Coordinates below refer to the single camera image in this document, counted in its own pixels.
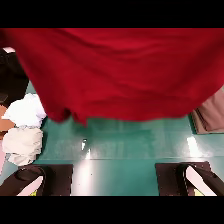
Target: green table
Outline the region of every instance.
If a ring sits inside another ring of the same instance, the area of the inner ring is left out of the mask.
[[[27,92],[35,92],[31,84]],[[209,161],[224,180],[224,135],[196,135],[189,116],[89,119],[86,128],[72,118],[61,124],[46,119],[42,129],[43,150],[35,163],[74,164],[72,195],[158,195],[157,162]],[[88,141],[81,150],[83,139]]]

